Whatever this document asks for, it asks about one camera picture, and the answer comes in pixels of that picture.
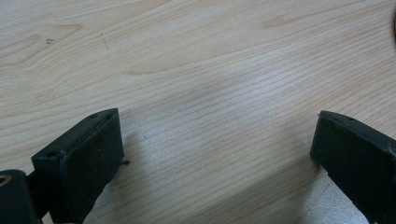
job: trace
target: black plastic part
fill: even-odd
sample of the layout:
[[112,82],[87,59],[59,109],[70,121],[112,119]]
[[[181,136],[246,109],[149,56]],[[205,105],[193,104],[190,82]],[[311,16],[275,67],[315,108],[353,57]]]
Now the black plastic part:
[[52,220],[82,223],[122,158],[118,109],[90,115],[36,153],[32,161],[50,191]]
[[344,115],[319,114],[311,157],[374,223],[396,223],[396,141]]
[[26,175],[19,170],[0,172],[0,223],[40,223],[30,198]]

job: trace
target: light wood surface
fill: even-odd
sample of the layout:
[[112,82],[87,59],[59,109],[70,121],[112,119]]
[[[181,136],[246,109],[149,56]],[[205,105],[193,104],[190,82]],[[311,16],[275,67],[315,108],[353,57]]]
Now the light wood surface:
[[320,110],[396,137],[395,8],[1,1],[0,169],[118,107],[131,164],[86,223],[364,223],[308,153]]

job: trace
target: wooden table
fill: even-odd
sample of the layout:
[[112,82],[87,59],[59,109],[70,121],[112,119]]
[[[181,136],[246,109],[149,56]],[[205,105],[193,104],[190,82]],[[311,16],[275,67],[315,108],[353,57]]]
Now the wooden table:
[[366,222],[308,153],[320,110],[396,137],[393,0],[0,8],[1,170],[120,110],[131,164],[86,223]]

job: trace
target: table surface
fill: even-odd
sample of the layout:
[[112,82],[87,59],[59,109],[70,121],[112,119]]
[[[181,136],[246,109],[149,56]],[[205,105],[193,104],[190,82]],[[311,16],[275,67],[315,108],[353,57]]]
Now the table surface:
[[367,222],[308,153],[320,110],[396,137],[393,0],[0,8],[1,170],[120,110],[131,164],[86,223]]

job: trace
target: wood grain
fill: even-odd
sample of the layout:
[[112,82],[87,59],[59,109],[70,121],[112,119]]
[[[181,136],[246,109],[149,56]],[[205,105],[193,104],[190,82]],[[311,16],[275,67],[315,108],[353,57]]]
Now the wood grain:
[[120,109],[131,164],[86,223],[361,223],[308,152],[320,110],[396,137],[394,1],[0,8],[1,170]]

